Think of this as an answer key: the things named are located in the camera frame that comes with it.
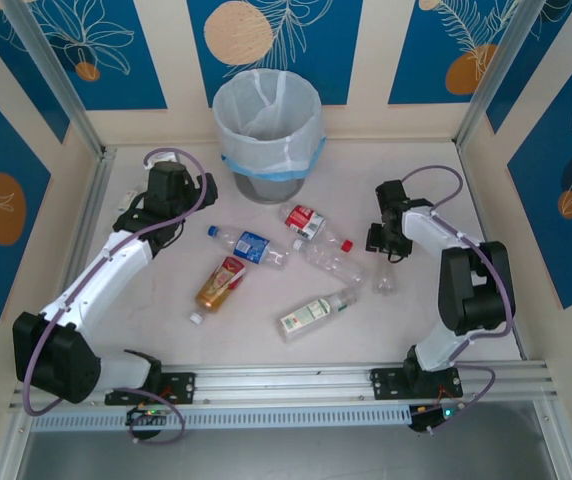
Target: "blue bottle label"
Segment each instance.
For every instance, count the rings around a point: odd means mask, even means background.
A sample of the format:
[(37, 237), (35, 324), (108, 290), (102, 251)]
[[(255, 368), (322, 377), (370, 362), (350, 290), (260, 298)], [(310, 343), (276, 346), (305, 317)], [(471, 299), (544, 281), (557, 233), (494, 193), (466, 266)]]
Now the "blue bottle label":
[(233, 253), (238, 257), (245, 258), (249, 262), (259, 263), (262, 254), (268, 245), (269, 240), (266, 240), (254, 233), (244, 232), (237, 244)]

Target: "floor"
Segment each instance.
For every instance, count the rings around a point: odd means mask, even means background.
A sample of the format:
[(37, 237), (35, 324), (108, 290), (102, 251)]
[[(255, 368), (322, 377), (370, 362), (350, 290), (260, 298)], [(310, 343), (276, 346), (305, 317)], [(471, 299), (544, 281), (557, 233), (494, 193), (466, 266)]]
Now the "floor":
[[(392, 296), (374, 294), (368, 282), (354, 306), (314, 334), (289, 344), (278, 334), (276, 320), (343, 288), (338, 280), (306, 264), (297, 252), (291, 252), (283, 271), (249, 266), (247, 278), (218, 314), (200, 326), (190, 322), (193, 297), (226, 255), (207, 236), (208, 226), (234, 225), (285, 246), (296, 237), (277, 219), (276, 206), (253, 203), (238, 192), (216, 144), (183, 148), (214, 175), (219, 200), (191, 216), (181, 239), (162, 251), (118, 297), (98, 327), (93, 345), (98, 353), (108, 347), (133, 348), (172, 365), (394, 362), (403, 360), (409, 347), (431, 331), (438, 321), (439, 259), (417, 247), (395, 267)], [(127, 190), (145, 181), (142, 159), (151, 149), (118, 149), (89, 259), (110, 234)], [(372, 272), (377, 262), (384, 261), (382, 254), (364, 251), (368, 227), (380, 217), (375, 188), (435, 163), (461, 172), (451, 143), (330, 141), (295, 200), (330, 218), (355, 243), (350, 257)], [(194, 168), (189, 170), (196, 175)], [(405, 186), (412, 198), (435, 202), (449, 194), (456, 182), (447, 172), (422, 172)], [(481, 238), (467, 188), (440, 211), (460, 230)], [(460, 357), (468, 361), (519, 358), (512, 335), (476, 342)]]

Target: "white bottle cap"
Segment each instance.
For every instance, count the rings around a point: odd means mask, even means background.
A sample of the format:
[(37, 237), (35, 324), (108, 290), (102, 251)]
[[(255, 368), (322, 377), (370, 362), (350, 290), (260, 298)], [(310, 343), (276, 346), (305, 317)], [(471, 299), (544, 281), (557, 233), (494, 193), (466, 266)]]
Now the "white bottle cap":
[(191, 313), (190, 317), (188, 318), (190, 318), (190, 321), (193, 322), (195, 325), (200, 325), (204, 320), (204, 317), (202, 317), (198, 312)]

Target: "orange circle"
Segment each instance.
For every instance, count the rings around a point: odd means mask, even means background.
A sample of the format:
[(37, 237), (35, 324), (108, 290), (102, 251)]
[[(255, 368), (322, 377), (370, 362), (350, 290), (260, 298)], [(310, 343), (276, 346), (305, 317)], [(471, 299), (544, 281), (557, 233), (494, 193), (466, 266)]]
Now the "orange circle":
[(26, 222), (26, 198), (17, 180), (7, 173), (0, 173), (0, 245), (14, 244)]
[(565, 219), (572, 218), (572, 190), (566, 190), (559, 196), (557, 209)]
[(446, 74), (446, 89), (453, 95), (475, 93), (495, 50), (497, 45), (482, 45), (455, 60)]
[(87, 82), (96, 82), (99, 80), (99, 69), (92, 63), (79, 62), (75, 66), (75, 72), (79, 75), (79, 78)]
[(247, 2), (224, 2), (204, 24), (204, 38), (213, 56), (227, 65), (246, 65), (273, 46), (273, 29), (257, 7)]

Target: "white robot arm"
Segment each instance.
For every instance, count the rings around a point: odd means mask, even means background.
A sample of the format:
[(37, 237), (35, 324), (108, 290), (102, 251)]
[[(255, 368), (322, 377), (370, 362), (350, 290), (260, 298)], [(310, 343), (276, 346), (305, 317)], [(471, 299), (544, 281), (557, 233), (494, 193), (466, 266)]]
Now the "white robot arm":
[(206, 185), (199, 177), (196, 187), (178, 161), (158, 161), (148, 170), (147, 191), (120, 215), (114, 233), (79, 278), (39, 315), (24, 312), (13, 324), (20, 381), (71, 403), (94, 390), (157, 391), (162, 375), (158, 360), (130, 350), (99, 358), (89, 343), (126, 284), (173, 241), (183, 214), (195, 209), (202, 195), (199, 208), (212, 205), (217, 186), (212, 175), (204, 174)]
[(481, 242), (450, 227), (425, 199), (407, 197), (400, 180), (376, 189), (382, 224), (373, 224), (366, 249), (401, 260), (416, 242), (440, 259), (438, 311), (440, 321), (409, 352), (410, 376), (429, 377), (453, 366), (455, 358), (475, 338), (494, 330), (506, 319), (499, 286), (473, 248), (492, 263), (508, 294), (511, 313), (515, 304), (506, 248), (499, 242)]

